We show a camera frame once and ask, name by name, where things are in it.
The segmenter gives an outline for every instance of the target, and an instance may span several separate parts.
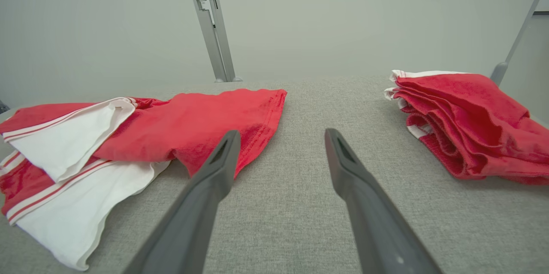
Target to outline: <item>stack of folded towels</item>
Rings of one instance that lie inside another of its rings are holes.
[[[549,184],[549,130],[489,78],[474,73],[392,71],[389,100],[406,126],[455,178],[500,176]]]

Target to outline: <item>red fabric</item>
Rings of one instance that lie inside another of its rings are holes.
[[[276,132],[286,91],[246,89],[219,95],[178,94],[167,102],[135,98],[137,109],[88,162],[179,159],[194,175],[227,131],[241,134],[235,177]],[[0,133],[39,125],[92,104],[51,104],[20,109],[0,124]],[[51,186],[47,174],[25,160],[0,177],[5,215],[15,204]]]
[[[432,127],[419,139],[456,178],[549,184],[549,130],[489,78],[398,77],[396,84],[394,98],[408,102],[407,125]]]

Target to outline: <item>white fabric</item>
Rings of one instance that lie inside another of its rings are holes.
[[[427,76],[436,76],[436,75],[451,75],[454,73],[468,73],[468,72],[459,72],[459,71],[441,71],[441,70],[432,70],[432,71],[422,71],[422,72],[406,72],[402,70],[392,70],[389,80],[392,82],[396,81],[397,77],[402,78],[419,78]]]
[[[143,191],[169,163],[117,161],[76,182],[20,218],[17,225],[61,263],[85,271],[86,260],[100,242],[110,210]]]
[[[53,198],[57,197],[59,194],[62,194],[65,190],[76,184],[78,181],[84,179],[95,171],[107,167],[108,165],[111,165],[113,163],[116,163],[116,161],[104,159],[96,160],[93,163],[86,165],[77,175],[73,176],[72,178],[68,178],[67,180],[53,184],[48,188],[45,188],[45,190],[42,190],[41,192],[30,196],[25,200],[22,200],[18,204],[14,205],[8,211],[8,213],[6,213],[6,218],[8,219],[8,222],[10,223],[10,225],[17,223],[18,219],[24,217],[28,213],[31,213],[33,210],[36,210],[40,206],[43,206]]]
[[[3,136],[33,165],[59,182],[77,174],[92,153],[134,111],[131,100],[115,98]]]
[[[406,126],[408,128],[408,131],[414,135],[417,139],[420,139],[424,135],[429,135],[431,132],[433,132],[433,128],[429,124],[425,124],[423,126],[417,126],[417,125],[410,125]]]
[[[13,151],[0,163],[0,176],[5,175],[10,170],[14,169],[23,160],[25,160],[23,154],[21,154],[18,150]]]
[[[398,92],[398,88],[396,87],[386,88],[383,91],[383,96],[385,96],[385,98],[387,98],[388,100],[394,100],[395,92]],[[397,103],[398,103],[398,108],[404,108],[408,106],[408,102],[406,102],[406,100],[402,97],[398,97]]]

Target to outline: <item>gray table surface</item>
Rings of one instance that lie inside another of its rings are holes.
[[[288,91],[276,135],[218,208],[204,273],[360,272],[347,208],[329,176],[327,127],[341,131],[445,273],[547,273],[549,187],[499,178],[455,180],[408,132],[406,114],[383,98],[390,86],[383,76],[151,86],[119,95],[169,99],[180,92],[218,94],[241,87]],[[98,93],[67,102],[107,98]],[[0,145],[0,157],[10,151]],[[88,259],[88,272],[122,272],[187,182],[184,167],[173,162],[144,192],[118,204]],[[0,239],[3,274],[76,273],[1,217]]]

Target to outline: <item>white wall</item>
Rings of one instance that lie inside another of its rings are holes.
[[[533,0],[220,0],[246,80],[455,70],[490,75]]]
[[[192,0],[0,0],[0,99],[12,108],[210,82]]]
[[[536,6],[536,12],[549,12],[549,0],[540,0]]]
[[[549,124],[549,16],[532,17],[500,87]]]

